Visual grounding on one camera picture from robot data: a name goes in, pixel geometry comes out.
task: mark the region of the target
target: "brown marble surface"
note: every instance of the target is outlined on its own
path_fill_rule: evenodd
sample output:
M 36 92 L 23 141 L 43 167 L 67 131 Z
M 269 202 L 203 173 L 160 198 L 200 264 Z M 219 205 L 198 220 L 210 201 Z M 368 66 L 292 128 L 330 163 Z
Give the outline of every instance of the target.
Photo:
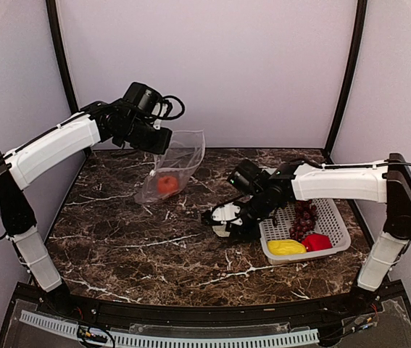
M 236 195 L 225 182 L 243 159 L 277 167 L 318 150 L 208 149 L 186 189 L 141 206 L 133 195 L 152 169 L 142 152 L 97 151 L 88 159 L 46 245 L 72 293 L 153 305 L 258 305 L 348 292 L 368 245 L 349 205 L 337 202 L 352 237 L 345 252 L 271 266 L 260 246 L 230 245 L 200 223 Z

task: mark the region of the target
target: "white wall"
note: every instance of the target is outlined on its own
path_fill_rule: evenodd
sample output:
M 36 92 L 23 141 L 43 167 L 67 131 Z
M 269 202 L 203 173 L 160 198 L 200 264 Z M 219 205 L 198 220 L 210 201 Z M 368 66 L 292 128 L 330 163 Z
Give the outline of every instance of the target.
M 0 1 L 0 150 L 19 146 L 68 116 L 45 1 Z M 73 157 L 27 190 L 43 236 L 81 162 L 82 155 Z M 27 278 L 12 245 L 0 241 L 0 327 L 16 282 Z
M 372 0 L 352 92 L 333 159 L 371 161 L 401 152 L 411 161 L 411 0 Z M 369 226 L 380 231 L 385 209 L 360 202 Z M 411 299 L 411 247 L 391 277 Z
M 356 0 L 61 0 L 80 105 L 131 81 L 175 94 L 208 146 L 323 147 Z

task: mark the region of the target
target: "plastic bag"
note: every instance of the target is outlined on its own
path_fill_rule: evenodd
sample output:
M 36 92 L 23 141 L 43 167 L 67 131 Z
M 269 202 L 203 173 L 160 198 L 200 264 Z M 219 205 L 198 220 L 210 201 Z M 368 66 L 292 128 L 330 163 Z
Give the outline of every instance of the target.
M 165 154 L 154 155 L 154 169 L 134 196 L 136 203 L 154 203 L 184 190 L 204 155 L 204 131 L 174 131 Z

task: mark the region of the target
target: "white plastic basket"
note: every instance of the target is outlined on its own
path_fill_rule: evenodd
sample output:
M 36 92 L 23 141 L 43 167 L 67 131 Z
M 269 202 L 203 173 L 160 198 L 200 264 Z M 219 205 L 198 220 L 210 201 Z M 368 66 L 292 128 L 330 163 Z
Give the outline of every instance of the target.
M 280 265 L 290 262 L 301 262 L 305 260 L 326 257 L 328 255 L 342 252 L 350 247 L 350 235 L 345 226 L 342 216 L 337 209 L 336 203 L 332 199 L 313 199 L 313 204 L 316 204 L 318 211 L 318 220 L 315 224 L 315 230 L 308 234 L 319 233 L 329 237 L 332 248 L 320 250 L 318 252 L 307 252 L 304 254 L 293 255 L 274 255 L 268 250 L 267 243 L 269 241 L 277 241 L 290 239 L 289 229 L 292 226 L 292 221 L 295 220 L 295 204 L 288 203 L 285 209 L 278 209 L 276 213 L 277 226 L 273 226 L 272 219 L 265 220 L 260 223 L 260 232 L 262 238 L 263 252 L 268 258 L 271 265 Z

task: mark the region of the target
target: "tomato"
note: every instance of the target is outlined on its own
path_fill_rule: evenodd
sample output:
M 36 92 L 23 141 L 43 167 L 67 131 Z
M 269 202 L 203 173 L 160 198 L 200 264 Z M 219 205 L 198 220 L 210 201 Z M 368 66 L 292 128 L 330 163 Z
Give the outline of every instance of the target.
M 157 190 L 161 194 L 172 194 L 179 189 L 178 179 L 174 176 L 162 176 L 157 181 Z

